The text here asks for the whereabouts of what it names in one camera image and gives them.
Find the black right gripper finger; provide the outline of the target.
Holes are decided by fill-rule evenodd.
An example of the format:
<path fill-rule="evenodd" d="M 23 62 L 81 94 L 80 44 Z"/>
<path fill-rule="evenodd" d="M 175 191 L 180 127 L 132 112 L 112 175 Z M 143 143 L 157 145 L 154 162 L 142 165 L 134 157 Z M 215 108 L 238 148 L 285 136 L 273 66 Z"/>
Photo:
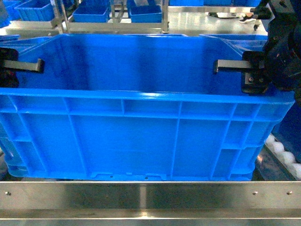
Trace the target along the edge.
<path fill-rule="evenodd" d="M 219 71 L 245 72 L 249 70 L 249 61 L 218 59 L 214 62 L 214 74 Z"/>

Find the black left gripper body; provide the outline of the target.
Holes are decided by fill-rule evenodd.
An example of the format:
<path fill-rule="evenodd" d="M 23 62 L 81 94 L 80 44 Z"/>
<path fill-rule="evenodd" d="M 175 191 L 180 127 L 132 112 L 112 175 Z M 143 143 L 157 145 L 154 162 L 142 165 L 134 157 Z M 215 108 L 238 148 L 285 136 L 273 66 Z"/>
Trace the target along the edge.
<path fill-rule="evenodd" d="M 12 48 L 0 48 L 0 87 L 1 88 L 18 88 L 19 80 L 16 72 L 4 68 L 5 60 L 18 60 L 18 51 Z"/>

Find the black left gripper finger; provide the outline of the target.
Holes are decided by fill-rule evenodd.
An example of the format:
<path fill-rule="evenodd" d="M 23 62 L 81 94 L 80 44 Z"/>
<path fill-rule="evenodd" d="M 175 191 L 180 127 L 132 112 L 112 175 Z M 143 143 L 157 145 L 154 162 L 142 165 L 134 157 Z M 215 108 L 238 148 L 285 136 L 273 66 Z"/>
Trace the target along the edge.
<path fill-rule="evenodd" d="M 33 73 L 44 73 L 45 61 L 40 58 L 38 58 L 36 63 L 4 60 L 3 68 L 12 71 L 21 71 L 21 72 L 29 71 Z"/>

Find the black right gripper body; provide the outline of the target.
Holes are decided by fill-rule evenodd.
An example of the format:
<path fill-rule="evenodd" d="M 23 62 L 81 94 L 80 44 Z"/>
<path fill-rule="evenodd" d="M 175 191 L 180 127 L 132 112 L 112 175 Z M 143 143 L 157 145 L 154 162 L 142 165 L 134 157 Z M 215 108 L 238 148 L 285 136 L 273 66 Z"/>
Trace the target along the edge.
<path fill-rule="evenodd" d="M 264 53 L 259 51 L 245 51 L 243 61 L 250 63 L 251 69 L 241 73 L 241 90 L 249 95 L 262 95 L 269 88 L 271 80 L 266 75 L 264 67 Z"/>

